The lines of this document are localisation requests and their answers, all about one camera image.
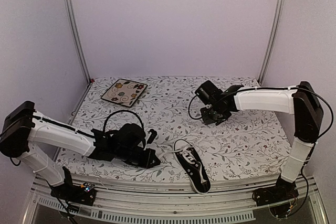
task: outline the shoe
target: shoe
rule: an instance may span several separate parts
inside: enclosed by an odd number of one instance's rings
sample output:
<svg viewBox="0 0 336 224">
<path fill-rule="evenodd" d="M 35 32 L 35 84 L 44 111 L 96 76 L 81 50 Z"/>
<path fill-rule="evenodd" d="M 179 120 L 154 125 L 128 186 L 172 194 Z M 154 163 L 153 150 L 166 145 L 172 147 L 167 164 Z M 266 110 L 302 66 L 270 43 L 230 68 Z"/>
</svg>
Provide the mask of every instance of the shoe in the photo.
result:
<svg viewBox="0 0 336 224">
<path fill-rule="evenodd" d="M 187 172 L 193 189 L 199 194 L 206 194 L 211 187 L 210 180 L 195 148 L 186 140 L 179 139 L 174 143 L 174 154 Z"/>
</svg>

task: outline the white wall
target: white wall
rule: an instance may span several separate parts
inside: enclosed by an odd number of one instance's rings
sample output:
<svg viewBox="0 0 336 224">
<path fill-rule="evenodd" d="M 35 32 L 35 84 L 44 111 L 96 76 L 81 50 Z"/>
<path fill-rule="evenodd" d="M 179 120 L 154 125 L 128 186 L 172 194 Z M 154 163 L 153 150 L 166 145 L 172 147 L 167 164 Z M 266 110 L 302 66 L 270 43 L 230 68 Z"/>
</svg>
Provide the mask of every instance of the white wall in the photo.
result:
<svg viewBox="0 0 336 224">
<path fill-rule="evenodd" d="M 336 1 L 285 0 L 265 86 L 298 84 L 310 81 L 336 111 Z M 330 122 L 324 110 L 322 128 Z M 289 136 L 293 120 L 280 117 Z M 336 223 L 336 128 L 317 145 L 307 167 L 313 171 L 331 223 Z"/>
<path fill-rule="evenodd" d="M 276 0 L 73 0 L 93 77 L 260 71 Z"/>
<path fill-rule="evenodd" d="M 85 88 L 64 0 L 0 0 L 0 128 L 25 100 L 66 121 Z M 0 154 L 0 223 L 18 223 L 33 183 Z"/>
</svg>

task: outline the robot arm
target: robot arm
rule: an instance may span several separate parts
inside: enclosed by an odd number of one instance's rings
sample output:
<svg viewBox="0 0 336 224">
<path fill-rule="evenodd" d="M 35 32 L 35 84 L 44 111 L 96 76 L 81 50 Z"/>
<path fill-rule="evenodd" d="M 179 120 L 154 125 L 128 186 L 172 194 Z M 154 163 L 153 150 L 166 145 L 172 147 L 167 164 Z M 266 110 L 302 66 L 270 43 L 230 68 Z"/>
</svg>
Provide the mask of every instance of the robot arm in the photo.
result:
<svg viewBox="0 0 336 224">
<path fill-rule="evenodd" d="M 231 86 L 223 92 L 210 81 L 203 83 L 195 92 L 206 104 L 201 109 L 205 124 L 219 125 L 231 116 L 231 112 L 239 110 L 269 110 L 294 114 L 295 140 L 290 155 L 276 185 L 255 191 L 254 200 L 258 206 L 298 196 L 295 180 L 311 156 L 323 118 L 322 106 L 312 92 L 308 82 L 286 88 Z"/>
<path fill-rule="evenodd" d="M 93 185 L 73 185 L 70 171 L 54 163 L 36 143 L 58 146 L 92 159 L 112 161 L 117 157 L 130 165 L 150 168 L 160 164 L 155 150 L 145 148 L 156 137 L 156 131 L 150 132 L 146 140 L 143 128 L 136 124 L 125 124 L 106 133 L 82 130 L 44 116 L 35 111 L 34 103 L 27 101 L 5 119 L 0 151 L 27 164 L 46 179 L 52 187 L 52 196 L 92 205 L 96 196 Z"/>
</svg>

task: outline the floral tablecloth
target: floral tablecloth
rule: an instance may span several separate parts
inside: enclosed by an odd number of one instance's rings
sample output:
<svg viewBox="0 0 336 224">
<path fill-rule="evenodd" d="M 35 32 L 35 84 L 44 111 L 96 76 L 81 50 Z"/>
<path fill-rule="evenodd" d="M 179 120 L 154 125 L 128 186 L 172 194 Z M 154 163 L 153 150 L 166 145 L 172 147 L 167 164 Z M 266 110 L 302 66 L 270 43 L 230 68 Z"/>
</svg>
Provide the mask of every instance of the floral tablecloth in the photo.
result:
<svg viewBox="0 0 336 224">
<path fill-rule="evenodd" d="M 211 181 L 242 179 L 277 174 L 287 159 L 290 144 L 273 112 L 240 111 L 224 123 L 204 125 L 188 117 L 187 107 L 194 91 L 206 80 L 222 90 L 234 84 L 255 87 L 254 78 L 224 77 L 132 77 L 124 78 L 148 84 L 130 110 L 136 112 L 145 130 L 155 129 L 158 137 L 150 148 L 157 155 L 172 150 L 175 140 L 183 138 L 198 151 Z M 118 78 L 97 78 L 87 94 L 74 126 L 102 129 L 105 118 L 112 112 L 125 109 L 100 97 Z M 199 116 L 204 105 L 196 98 L 192 115 Z M 108 130 L 119 129 L 127 122 L 137 123 L 129 113 L 114 116 Z M 114 159 L 112 162 L 92 160 L 62 149 L 57 163 L 72 173 L 111 179 L 142 182 L 186 182 L 189 179 L 172 153 L 161 158 L 161 165 L 143 169 Z"/>
</svg>

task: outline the vent grille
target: vent grille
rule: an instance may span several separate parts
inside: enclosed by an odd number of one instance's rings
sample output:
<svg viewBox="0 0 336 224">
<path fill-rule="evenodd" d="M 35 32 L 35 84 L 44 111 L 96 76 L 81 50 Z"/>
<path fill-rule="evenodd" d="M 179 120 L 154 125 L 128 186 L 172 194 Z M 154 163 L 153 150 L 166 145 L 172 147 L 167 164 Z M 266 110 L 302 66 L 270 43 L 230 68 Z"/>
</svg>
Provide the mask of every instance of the vent grille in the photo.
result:
<svg viewBox="0 0 336 224">
<path fill-rule="evenodd" d="M 39 204 L 65 211 L 61 204 L 56 199 L 50 199 L 47 197 L 39 196 Z M 221 224 L 221 223 L 242 223 L 246 221 L 255 220 L 253 211 L 245 211 L 236 214 L 228 215 L 215 215 L 215 216 L 205 216 L 205 217 L 142 217 L 142 216 L 131 216 L 114 214 L 104 210 L 91 209 L 90 216 L 84 216 L 78 214 L 79 216 L 88 217 L 91 219 L 104 220 L 106 222 L 112 222 L 117 224 Z"/>
</svg>

